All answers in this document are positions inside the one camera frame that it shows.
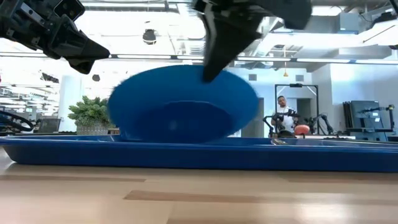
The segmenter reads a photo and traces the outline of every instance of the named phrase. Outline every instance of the ceiling light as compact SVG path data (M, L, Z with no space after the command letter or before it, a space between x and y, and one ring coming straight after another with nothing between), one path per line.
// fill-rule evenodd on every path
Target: ceiling light
M118 55L118 58L130 59L170 59L169 55Z
M40 53L0 53L0 57L47 57L45 54Z
M398 60L383 60L383 59L367 59L367 60L357 60L356 63L364 64L378 64L378 65L398 65Z
M24 105L3 105L6 108L25 108Z
M255 62L289 62L291 58L277 58L277 57L238 57L242 61L255 61Z
M182 55L182 56L177 56L177 59L181 59L181 60L203 60L204 56Z
M332 59L332 58L298 58L297 62L323 62L323 63L348 63L350 59Z

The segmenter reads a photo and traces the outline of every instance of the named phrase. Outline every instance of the white shirt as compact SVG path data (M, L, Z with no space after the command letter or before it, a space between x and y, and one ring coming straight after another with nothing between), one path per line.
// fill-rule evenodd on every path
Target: white shirt
M278 106L278 113L287 113L289 112L289 110L294 110L293 108L290 108L288 106L285 106L284 108L281 108L280 106ZM286 131L290 131L291 133L294 132L294 120L293 117L291 116L284 116L284 120L282 122L282 125L285 127Z

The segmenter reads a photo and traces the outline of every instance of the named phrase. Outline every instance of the blue plastic bowl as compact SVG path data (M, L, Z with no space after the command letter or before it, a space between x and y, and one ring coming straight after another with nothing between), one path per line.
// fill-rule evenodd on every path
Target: blue plastic bowl
M125 140L200 143L239 131L252 120L258 97L250 84L222 71L203 83L201 65L175 65L134 75L108 101Z

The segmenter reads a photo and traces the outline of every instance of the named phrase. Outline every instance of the black equipment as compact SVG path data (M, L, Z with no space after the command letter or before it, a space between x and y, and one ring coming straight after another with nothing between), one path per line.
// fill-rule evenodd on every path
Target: black equipment
M377 101L351 101L343 103L346 131L359 140L388 141L386 133L393 133L394 105L380 107ZM385 128L380 112L388 111L390 128Z
M308 88L314 95L315 95L315 100L316 100L316 106L317 106L317 114L316 117L319 117L319 89L318 89L318 85L303 85L301 83L292 83L292 84L275 84L275 111L277 111L278 109L278 87L290 87L290 88L303 88L306 87ZM317 134L319 134L319 123L317 123Z
M284 20L288 29L304 29L311 17L309 0L194 0L192 7L200 13L206 29L203 81L211 82L236 56L254 40L267 16Z
M61 119L57 118L44 118L40 122L38 133L54 133L60 127Z
M74 21L85 12L79 0L0 0L0 37L65 58L80 73L110 52L78 30Z
M0 123L2 123L5 128L14 128L18 131L31 131L34 128L34 125L28 119L5 111L0 111ZM29 128L23 127L23 125L21 125L22 123L27 124Z
M321 130L322 134L326 135L325 131L322 129L321 126L319 126L319 119L322 119L325 124L326 124L326 128L328 131L328 135L334 135L334 130L333 127L330 125L329 121L328 121L328 116L325 114L320 114L314 118L309 118L309 119L305 119L305 122L307 123L308 127L310 128L310 132L311 134L315 134L315 124L318 124L319 129Z
M272 138L275 134L274 132L274 127L271 126L270 123L268 123L267 119L271 118L272 120L275 121L276 128L279 130L277 133L278 138L295 138L294 133L291 133L290 131L286 131L285 127L282 125L282 122L284 120L284 116L291 116L294 118L299 118L300 115L298 115L294 110L288 110L287 113L275 113L272 116L265 116L262 121L265 122L265 124L269 128L269 137Z

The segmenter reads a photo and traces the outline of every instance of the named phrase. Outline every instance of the wooden table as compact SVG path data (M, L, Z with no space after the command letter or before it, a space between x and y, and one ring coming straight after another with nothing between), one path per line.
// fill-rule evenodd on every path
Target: wooden table
M0 150L3 224L396 224L398 174L23 166Z

